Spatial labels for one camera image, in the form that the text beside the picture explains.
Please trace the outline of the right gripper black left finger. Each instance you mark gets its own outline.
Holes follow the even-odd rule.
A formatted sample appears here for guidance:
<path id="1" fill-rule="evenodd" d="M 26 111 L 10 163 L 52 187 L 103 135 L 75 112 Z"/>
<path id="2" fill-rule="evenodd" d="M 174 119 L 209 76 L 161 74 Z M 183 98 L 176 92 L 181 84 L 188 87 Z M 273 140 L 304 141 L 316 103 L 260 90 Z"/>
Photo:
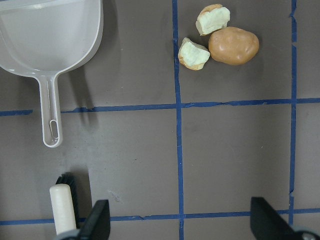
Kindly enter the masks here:
<path id="1" fill-rule="evenodd" d="M 98 200 L 78 233 L 79 240 L 108 240 L 111 233 L 110 206 Z"/>

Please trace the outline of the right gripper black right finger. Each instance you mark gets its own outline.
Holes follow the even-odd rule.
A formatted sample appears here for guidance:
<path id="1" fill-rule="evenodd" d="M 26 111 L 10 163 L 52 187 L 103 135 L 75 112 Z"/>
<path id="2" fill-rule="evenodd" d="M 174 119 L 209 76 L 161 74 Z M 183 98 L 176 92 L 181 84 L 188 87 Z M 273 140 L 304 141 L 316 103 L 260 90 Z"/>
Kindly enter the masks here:
<path id="1" fill-rule="evenodd" d="M 300 239 L 300 234 L 263 197 L 251 198 L 250 229 L 256 240 Z"/>

